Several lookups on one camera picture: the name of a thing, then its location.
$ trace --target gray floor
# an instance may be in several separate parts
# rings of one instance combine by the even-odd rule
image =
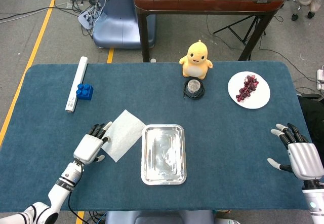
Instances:
[[[57,3],[67,1],[69,0],[57,0]],[[49,3],[50,0],[0,0],[0,18],[45,7]],[[309,20],[306,17],[308,8],[304,7],[299,20],[292,22],[291,14],[295,7],[291,1],[286,2],[278,12],[283,17],[283,22],[276,19],[271,21],[266,30],[267,35],[262,38],[261,48],[282,53],[305,75],[315,78],[316,70],[324,65],[321,50],[324,9]],[[45,14],[46,12],[40,12],[0,24],[0,125],[5,120]],[[209,16],[208,26],[210,31],[214,31],[239,18],[241,17]],[[249,22],[246,21],[234,29],[243,35],[248,26]],[[219,38],[209,34],[205,15],[161,15],[157,17],[157,40],[155,47],[151,49],[151,57],[158,62],[177,62],[192,43],[201,39],[209,48],[210,60],[236,60],[243,45],[228,30],[222,31],[218,36]],[[34,64],[78,63],[81,56],[87,56],[92,63],[106,63],[107,55],[108,49],[97,48],[88,36],[82,35],[76,17],[53,10]],[[140,50],[116,49],[113,63],[141,62],[141,59]],[[252,59],[282,61],[289,67],[293,80],[303,77],[287,60],[274,52],[256,48]],[[307,79],[297,80],[295,86],[309,88],[300,89],[303,92],[316,91],[316,83]],[[7,215],[9,213],[0,213],[0,217]],[[232,211],[231,214],[222,216],[236,219],[242,224],[312,223],[308,212],[300,210]],[[75,218],[71,213],[63,211],[57,223],[75,223]]]

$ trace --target stainless steel tray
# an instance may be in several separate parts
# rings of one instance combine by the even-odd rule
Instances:
[[[184,130],[151,124],[142,132],[141,177],[145,184],[182,184],[187,178]]]

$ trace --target brown table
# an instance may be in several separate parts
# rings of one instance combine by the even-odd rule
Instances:
[[[260,36],[285,0],[134,0],[138,16],[143,62],[149,62],[146,17],[150,14],[253,15],[260,18],[239,57],[247,60]]]

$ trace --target robotic arm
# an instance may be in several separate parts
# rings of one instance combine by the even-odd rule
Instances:
[[[282,165],[272,158],[268,162],[274,168],[282,171],[292,172],[304,181],[302,192],[313,219],[314,224],[324,223],[324,185],[319,182],[324,176],[324,168],[313,143],[300,135],[296,126],[288,124],[288,127],[276,124],[277,129],[271,133],[277,135],[285,146],[291,165]]]
[[[51,206],[42,202],[37,202],[29,206],[25,211],[0,219],[0,224],[54,224],[57,220],[62,204],[79,183],[84,165],[92,162],[100,162],[105,157],[98,156],[101,146],[109,141],[108,137],[103,137],[112,122],[106,125],[94,125],[86,134],[75,149],[74,161],[69,163],[56,181],[48,194]]]

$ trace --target white napkin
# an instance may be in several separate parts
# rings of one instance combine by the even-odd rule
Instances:
[[[104,143],[102,149],[117,162],[142,136],[144,127],[142,121],[124,110],[103,136],[109,136],[111,140]]]

